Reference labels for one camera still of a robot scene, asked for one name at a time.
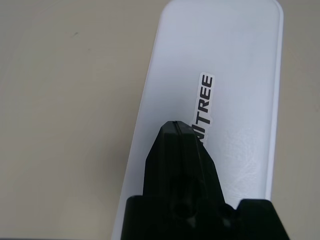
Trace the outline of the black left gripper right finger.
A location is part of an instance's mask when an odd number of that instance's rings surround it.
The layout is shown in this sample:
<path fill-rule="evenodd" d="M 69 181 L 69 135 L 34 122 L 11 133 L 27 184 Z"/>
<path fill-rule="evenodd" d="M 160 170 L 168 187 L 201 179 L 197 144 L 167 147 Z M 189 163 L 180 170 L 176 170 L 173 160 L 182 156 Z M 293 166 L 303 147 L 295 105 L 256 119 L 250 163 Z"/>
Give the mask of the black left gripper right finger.
<path fill-rule="evenodd" d="M 214 161 L 199 140 L 193 128 L 176 122 L 182 157 L 182 172 L 197 183 L 195 197 L 207 199 L 214 205 L 225 204 L 225 198 Z"/>

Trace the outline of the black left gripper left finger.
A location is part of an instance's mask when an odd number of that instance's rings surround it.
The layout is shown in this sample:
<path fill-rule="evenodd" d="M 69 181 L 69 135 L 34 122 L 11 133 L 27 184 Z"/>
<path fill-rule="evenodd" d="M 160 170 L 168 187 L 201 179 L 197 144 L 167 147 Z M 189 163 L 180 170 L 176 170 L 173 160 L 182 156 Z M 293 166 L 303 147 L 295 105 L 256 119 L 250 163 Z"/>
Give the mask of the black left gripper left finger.
<path fill-rule="evenodd" d="M 161 198 L 191 197 L 191 127 L 168 121 L 145 161 L 143 195 Z"/>

